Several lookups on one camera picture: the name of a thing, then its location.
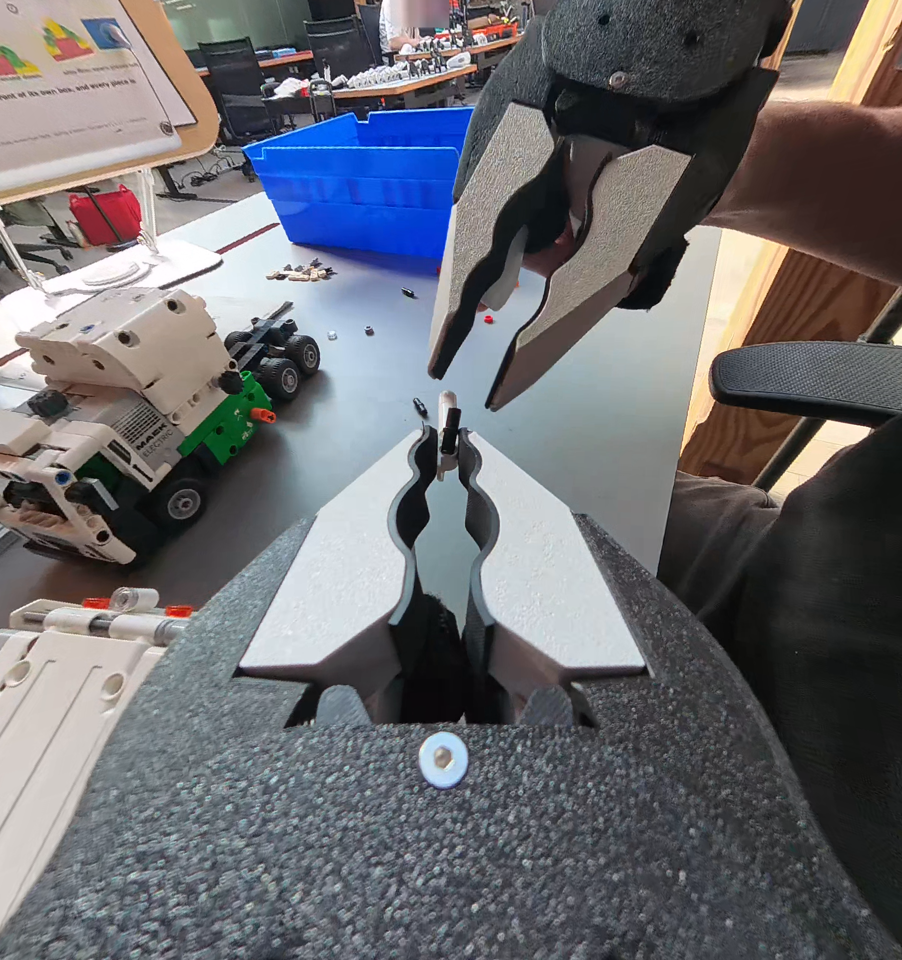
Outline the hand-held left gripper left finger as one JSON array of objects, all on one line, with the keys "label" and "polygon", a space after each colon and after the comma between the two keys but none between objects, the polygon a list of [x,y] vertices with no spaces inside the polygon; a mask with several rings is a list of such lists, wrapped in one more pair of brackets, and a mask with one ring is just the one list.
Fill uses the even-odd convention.
[{"label": "hand-held left gripper left finger", "polygon": [[422,425],[317,513],[237,673],[354,690],[399,722],[425,642],[415,544],[430,520],[433,428]]}]

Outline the red container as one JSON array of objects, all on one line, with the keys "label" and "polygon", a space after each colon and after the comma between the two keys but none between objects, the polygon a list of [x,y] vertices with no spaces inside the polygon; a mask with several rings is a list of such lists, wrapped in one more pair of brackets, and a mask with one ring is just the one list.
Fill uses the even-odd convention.
[{"label": "red container", "polygon": [[68,195],[72,221],[88,247],[133,244],[142,226],[142,210],[135,194],[119,185],[110,191],[73,191]]}]

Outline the person's right forearm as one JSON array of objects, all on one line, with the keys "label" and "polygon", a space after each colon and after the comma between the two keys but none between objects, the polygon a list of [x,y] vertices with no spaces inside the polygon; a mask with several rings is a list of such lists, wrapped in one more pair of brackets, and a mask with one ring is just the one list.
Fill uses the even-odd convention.
[{"label": "person's right forearm", "polygon": [[902,106],[770,102],[704,223],[902,287]]}]

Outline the pile of tan lego pieces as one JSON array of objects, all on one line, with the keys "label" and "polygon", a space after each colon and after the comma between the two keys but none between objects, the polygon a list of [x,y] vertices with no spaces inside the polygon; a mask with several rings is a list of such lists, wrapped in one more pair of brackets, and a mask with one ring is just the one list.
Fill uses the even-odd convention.
[{"label": "pile of tan lego pieces", "polygon": [[286,265],[277,270],[272,270],[265,274],[265,279],[270,282],[324,282],[336,276],[337,272],[330,265],[325,264],[319,258],[314,258],[308,263],[297,265]]}]

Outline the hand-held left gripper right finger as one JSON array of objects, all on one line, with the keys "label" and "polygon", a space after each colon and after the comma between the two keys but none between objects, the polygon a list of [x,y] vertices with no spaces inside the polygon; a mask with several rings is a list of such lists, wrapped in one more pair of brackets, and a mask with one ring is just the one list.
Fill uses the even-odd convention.
[{"label": "hand-held left gripper right finger", "polygon": [[467,720],[514,722],[538,691],[648,666],[572,510],[475,431],[458,435],[469,573]]}]

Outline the white lego truck container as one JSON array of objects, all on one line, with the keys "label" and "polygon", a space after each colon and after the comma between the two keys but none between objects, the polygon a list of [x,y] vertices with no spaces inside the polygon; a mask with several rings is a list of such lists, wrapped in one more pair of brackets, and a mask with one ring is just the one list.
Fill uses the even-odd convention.
[{"label": "white lego truck container", "polygon": [[194,609],[155,589],[39,598],[0,630],[0,930],[58,848],[121,714]]}]

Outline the cluttered wooden table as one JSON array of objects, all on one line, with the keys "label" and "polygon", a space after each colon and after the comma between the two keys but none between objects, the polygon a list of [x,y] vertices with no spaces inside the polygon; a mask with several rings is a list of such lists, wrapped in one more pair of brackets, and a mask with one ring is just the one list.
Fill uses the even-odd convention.
[{"label": "cluttered wooden table", "polygon": [[489,75],[518,39],[512,35],[457,51],[404,54],[399,57],[401,65],[374,67],[331,83],[315,77],[291,85],[267,82],[262,98],[278,114],[311,114],[315,121],[346,113],[364,118],[381,110],[464,106],[468,81]]}]

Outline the wooden booklet stand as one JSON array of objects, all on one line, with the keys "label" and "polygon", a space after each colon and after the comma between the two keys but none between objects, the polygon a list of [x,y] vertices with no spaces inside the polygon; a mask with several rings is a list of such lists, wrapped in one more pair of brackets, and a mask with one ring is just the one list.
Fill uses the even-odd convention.
[{"label": "wooden booklet stand", "polygon": [[[193,67],[187,55],[186,57],[189,65]],[[27,269],[0,219],[0,244],[10,255],[27,284],[25,290],[15,293],[18,301],[28,303],[30,309],[50,309],[60,313],[107,289],[128,285],[168,289],[217,268],[220,264],[218,254],[201,246],[161,239],[154,213],[153,169],[202,155],[210,150],[217,140],[217,110],[200,78],[199,81],[201,93],[205,95],[203,104],[207,111],[200,114],[197,125],[188,129],[188,133],[193,135],[193,140],[185,146],[181,156],[160,157],[155,163],[147,163],[121,172],[81,174],[76,182],[67,186],[47,185],[34,195],[0,201],[1,209],[12,202],[31,200],[69,188],[129,175],[135,177],[138,183],[137,196],[142,210],[142,226],[137,241],[131,244],[129,249],[102,260],[87,270],[71,272],[53,280],[45,281],[38,274]]]}]

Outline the white lego beam piece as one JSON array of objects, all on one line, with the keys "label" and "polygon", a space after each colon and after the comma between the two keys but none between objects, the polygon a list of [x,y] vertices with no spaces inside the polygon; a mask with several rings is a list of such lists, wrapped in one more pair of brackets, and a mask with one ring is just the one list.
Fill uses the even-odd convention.
[{"label": "white lego beam piece", "polygon": [[458,406],[457,404],[457,395],[450,390],[444,390],[440,394],[439,403],[438,403],[438,421],[437,421],[437,464],[436,464],[436,475],[435,478],[441,482],[443,481],[445,474],[452,472],[457,468],[457,455],[448,457],[442,455],[440,452],[440,437],[442,431],[442,423],[444,420],[445,414],[443,413],[444,409],[450,406]]}]

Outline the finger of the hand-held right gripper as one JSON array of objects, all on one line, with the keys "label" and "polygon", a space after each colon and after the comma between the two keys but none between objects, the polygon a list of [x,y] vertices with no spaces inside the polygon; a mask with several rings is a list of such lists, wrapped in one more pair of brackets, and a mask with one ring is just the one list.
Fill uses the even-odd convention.
[{"label": "finger of the hand-held right gripper", "polygon": [[445,377],[481,305],[501,309],[518,284],[532,221],[563,171],[563,140],[544,114],[510,104],[453,204],[429,341],[429,375]]},{"label": "finger of the hand-held right gripper", "polygon": [[576,246],[515,334],[485,402],[497,412],[529,390],[628,294],[640,248],[691,162],[649,146],[604,164]]}]

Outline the black office chair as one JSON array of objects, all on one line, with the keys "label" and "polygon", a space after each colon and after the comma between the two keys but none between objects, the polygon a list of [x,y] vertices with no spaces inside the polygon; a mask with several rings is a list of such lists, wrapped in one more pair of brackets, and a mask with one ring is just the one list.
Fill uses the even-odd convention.
[{"label": "black office chair", "polygon": [[304,28],[321,76],[349,78],[375,65],[370,41],[356,13],[326,20],[306,20]]},{"label": "black office chair", "polygon": [[250,37],[198,44],[218,107],[224,143],[243,147],[277,134],[265,104],[265,77]]}]

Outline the white green lego truck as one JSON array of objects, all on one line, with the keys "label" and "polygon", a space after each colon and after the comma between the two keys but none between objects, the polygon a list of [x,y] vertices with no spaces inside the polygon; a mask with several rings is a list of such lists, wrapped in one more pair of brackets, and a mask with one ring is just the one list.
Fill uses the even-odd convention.
[{"label": "white green lego truck", "polygon": [[220,336],[183,290],[95,294],[18,342],[44,386],[0,409],[0,525],[29,552],[134,566],[320,369],[286,302]]}]

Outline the blue plastic bin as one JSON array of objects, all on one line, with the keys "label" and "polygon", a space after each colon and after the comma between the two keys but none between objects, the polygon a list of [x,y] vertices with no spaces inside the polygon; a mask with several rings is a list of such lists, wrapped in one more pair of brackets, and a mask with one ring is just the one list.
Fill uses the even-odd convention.
[{"label": "blue plastic bin", "polygon": [[243,151],[291,242],[439,261],[472,113],[348,113]]}]

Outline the lego instruction booklet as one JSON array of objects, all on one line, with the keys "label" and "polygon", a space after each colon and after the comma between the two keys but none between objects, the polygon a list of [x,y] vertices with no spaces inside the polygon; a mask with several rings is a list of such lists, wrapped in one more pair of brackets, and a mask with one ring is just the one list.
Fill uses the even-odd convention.
[{"label": "lego instruction booklet", "polygon": [[0,202],[180,157],[204,101],[156,2],[0,1]]}]

